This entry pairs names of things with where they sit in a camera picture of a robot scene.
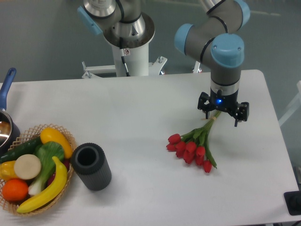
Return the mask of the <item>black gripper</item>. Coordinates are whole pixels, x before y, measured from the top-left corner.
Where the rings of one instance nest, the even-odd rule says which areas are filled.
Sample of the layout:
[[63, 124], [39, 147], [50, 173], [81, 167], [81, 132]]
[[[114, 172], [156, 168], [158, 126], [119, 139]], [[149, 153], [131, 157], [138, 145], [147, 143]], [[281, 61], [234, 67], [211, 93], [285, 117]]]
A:
[[210, 95], [202, 92], [198, 99], [197, 108], [205, 113], [206, 119], [209, 119], [210, 112], [213, 110], [234, 114], [234, 126], [237, 127], [239, 122], [247, 121], [249, 116], [249, 103], [238, 103], [237, 101], [239, 83], [240, 81], [237, 81], [226, 86], [211, 81]]

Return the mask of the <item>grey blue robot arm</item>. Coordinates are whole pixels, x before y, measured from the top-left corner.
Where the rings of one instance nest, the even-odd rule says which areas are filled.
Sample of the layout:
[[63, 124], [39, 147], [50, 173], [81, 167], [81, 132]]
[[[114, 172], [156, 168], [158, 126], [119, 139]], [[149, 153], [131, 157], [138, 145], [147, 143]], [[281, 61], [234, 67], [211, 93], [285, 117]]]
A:
[[[247, 121], [249, 104], [237, 101], [245, 46], [236, 31], [249, 20], [249, 7], [242, 0], [203, 0], [201, 5], [208, 20], [199, 27], [183, 24], [174, 36], [178, 51], [211, 71], [210, 93], [201, 93], [198, 109]], [[91, 33], [103, 34], [111, 45], [118, 77], [150, 74], [148, 45], [155, 26], [139, 0], [86, 0], [77, 13]]]

